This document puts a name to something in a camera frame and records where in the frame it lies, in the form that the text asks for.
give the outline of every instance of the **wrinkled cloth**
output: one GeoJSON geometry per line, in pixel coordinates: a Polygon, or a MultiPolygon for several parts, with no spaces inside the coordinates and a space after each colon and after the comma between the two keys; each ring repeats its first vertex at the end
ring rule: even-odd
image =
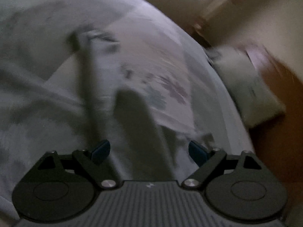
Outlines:
{"type": "Polygon", "coordinates": [[[192,139],[253,150],[203,48],[145,1],[0,7],[0,211],[18,218],[13,188],[49,150],[70,154],[108,139],[109,173],[151,181],[182,181],[197,169],[192,139]]]}

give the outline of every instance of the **ribbed plastic surface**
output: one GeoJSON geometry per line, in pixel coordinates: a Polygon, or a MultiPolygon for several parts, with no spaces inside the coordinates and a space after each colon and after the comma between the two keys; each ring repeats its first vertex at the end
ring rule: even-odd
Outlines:
{"type": "MultiPolygon", "coordinates": [[[[250,226],[219,216],[199,192],[181,189],[176,182],[132,182],[104,191],[82,215],[61,223],[38,224],[22,219],[16,227],[240,227],[250,226]]],[[[254,225],[283,227],[278,220],[254,225]]]]}

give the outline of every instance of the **brown wooden surface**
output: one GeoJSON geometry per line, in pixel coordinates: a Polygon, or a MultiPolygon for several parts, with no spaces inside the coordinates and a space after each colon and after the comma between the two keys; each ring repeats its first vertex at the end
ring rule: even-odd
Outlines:
{"type": "Polygon", "coordinates": [[[244,47],[265,83],[286,105],[286,114],[250,130],[257,156],[283,182],[290,206],[303,202],[303,85],[264,47],[244,47]]]}

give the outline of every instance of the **small logo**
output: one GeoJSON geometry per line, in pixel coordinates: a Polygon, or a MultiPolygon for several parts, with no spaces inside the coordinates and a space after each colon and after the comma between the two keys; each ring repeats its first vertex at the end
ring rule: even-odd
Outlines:
{"type": "Polygon", "coordinates": [[[153,187],[153,186],[154,186],[153,183],[149,183],[149,184],[146,185],[146,187],[148,187],[148,188],[150,188],[150,189],[151,189],[151,187],[153,187]]]}

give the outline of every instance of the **white pillow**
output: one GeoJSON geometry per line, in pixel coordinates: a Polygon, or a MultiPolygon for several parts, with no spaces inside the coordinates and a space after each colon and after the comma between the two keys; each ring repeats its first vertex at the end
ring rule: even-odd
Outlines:
{"type": "Polygon", "coordinates": [[[285,105],[270,91],[246,54],[229,46],[207,54],[248,128],[285,112],[285,105]]]}

